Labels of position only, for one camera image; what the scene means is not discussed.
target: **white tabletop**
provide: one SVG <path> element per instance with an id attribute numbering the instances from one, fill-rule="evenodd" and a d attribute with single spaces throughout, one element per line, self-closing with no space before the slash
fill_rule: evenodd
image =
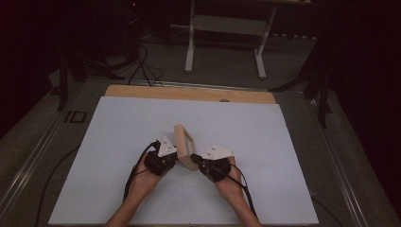
<path id="1" fill-rule="evenodd" d="M 211 144 L 235 152 L 264 225 L 318 223 L 286 122 L 276 104 L 103 97 L 99 101 L 49 224 L 103 224 L 121 204 L 132 166 L 183 124 L 198 153 Z M 176 164 L 131 224 L 238 224 L 200 172 Z"/>

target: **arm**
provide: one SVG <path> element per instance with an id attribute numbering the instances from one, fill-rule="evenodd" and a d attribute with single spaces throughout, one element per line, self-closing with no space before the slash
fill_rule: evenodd
<path id="1" fill-rule="evenodd" d="M 146 170 L 144 161 L 138 164 L 136 172 Z M 156 188 L 157 183 L 163 178 L 159 177 L 150 171 L 145 171 L 133 177 L 131 182 L 130 193 L 113 214 L 113 216 L 107 221 L 106 227 L 126 227 L 130 224 L 132 217 L 135 215 L 136 210 L 142 201 L 150 195 L 150 193 Z"/>
<path id="2" fill-rule="evenodd" d="M 230 157 L 229 162 L 232 165 L 235 165 L 235 158 Z M 241 182 L 241 174 L 236 168 L 232 167 L 229 175 Z M 248 203 L 245 201 L 241 186 L 228 178 L 216 182 L 215 186 L 218 189 L 220 196 L 231 205 L 242 226 L 262 226 L 260 221 L 251 211 Z"/>

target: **small wooden object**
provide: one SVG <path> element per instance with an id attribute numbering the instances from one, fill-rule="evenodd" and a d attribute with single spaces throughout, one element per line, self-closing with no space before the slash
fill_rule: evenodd
<path id="1" fill-rule="evenodd" d="M 197 153 L 194 139 L 182 124 L 174 126 L 174 134 L 176 138 L 178 159 L 190 170 L 199 169 L 198 165 L 191 160 L 191 154 Z"/>

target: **floor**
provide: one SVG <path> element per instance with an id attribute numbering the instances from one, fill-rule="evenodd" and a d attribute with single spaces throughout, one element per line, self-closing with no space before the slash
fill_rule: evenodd
<path id="1" fill-rule="evenodd" d="M 193 72 L 186 74 L 183 68 L 187 34 L 185 31 L 176 34 L 169 44 L 160 43 L 156 35 L 143 41 L 141 56 L 148 52 L 146 75 L 156 86 L 268 91 L 296 78 L 314 44 L 308 39 L 290 41 L 271 37 L 263 54 L 268 78 L 260 80 L 252 39 L 227 44 L 210 42 L 205 38 L 210 34 L 197 34 Z M 109 58 L 109 61 L 120 59 Z M 75 152 L 65 160 L 64 155 L 82 141 L 107 87 L 127 83 L 137 65 L 115 72 L 126 78 L 123 81 L 102 78 L 88 69 L 90 77 L 85 83 L 70 79 L 70 101 L 62 112 L 57 112 L 58 97 L 47 95 L 0 141 L 0 195 L 4 196 L 0 203 L 1 226 L 34 226 L 36 219 L 39 226 L 47 226 Z M 49 77 L 58 83 L 58 71 Z M 131 84 L 147 84 L 141 70 Z M 317 121 L 315 100 L 302 96 L 304 87 L 300 84 L 274 95 L 314 200 L 320 221 L 317 226 L 401 226 L 336 94 L 329 94 L 331 113 L 326 115 L 327 129 L 323 129 Z M 83 123 L 64 122 L 69 111 L 86 112 L 88 117 Z M 37 218 L 39 207 L 42 210 Z"/>

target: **hand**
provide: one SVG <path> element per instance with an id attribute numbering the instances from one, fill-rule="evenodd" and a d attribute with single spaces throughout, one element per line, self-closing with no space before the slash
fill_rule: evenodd
<path id="1" fill-rule="evenodd" d="M 229 157 L 228 161 L 231 165 L 235 166 L 234 157 Z M 229 175 L 236 179 L 238 182 L 241 182 L 241 173 L 235 167 L 231 167 Z M 215 186 L 218 189 L 218 193 L 220 194 L 220 196 L 229 203 L 234 202 L 234 200 L 244 198 L 242 187 L 229 178 L 225 178 L 224 180 L 216 182 Z"/>
<path id="2" fill-rule="evenodd" d="M 145 166 L 145 158 L 147 156 L 148 153 L 144 155 L 141 162 L 138 164 L 138 167 L 136 168 L 135 174 L 139 174 L 132 178 L 129 194 L 147 197 L 156 188 L 157 183 L 165 176 L 165 174 L 162 176 L 157 176 L 156 174 L 147 170 L 147 167 Z"/>

